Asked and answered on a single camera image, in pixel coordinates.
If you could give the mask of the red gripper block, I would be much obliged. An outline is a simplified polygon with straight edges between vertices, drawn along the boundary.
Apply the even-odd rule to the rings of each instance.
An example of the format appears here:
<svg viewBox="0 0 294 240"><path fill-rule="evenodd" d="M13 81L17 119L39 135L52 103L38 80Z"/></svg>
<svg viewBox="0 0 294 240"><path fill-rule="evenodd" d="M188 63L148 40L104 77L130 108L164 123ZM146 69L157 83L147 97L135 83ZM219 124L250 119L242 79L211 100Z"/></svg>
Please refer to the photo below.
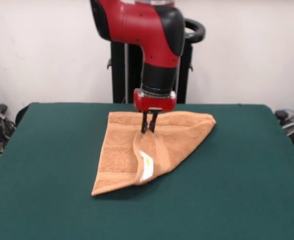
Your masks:
<svg viewBox="0 0 294 240"><path fill-rule="evenodd" d="M148 112L152 112L152 119L149 123L149 130L155 132L156 120L158 111L170 112L173 111L176 105L177 95L175 91L171 91L168 96L148 95L141 88L134 89L133 104L137 111L142 112L141 133L146 133L148 130Z"/></svg>

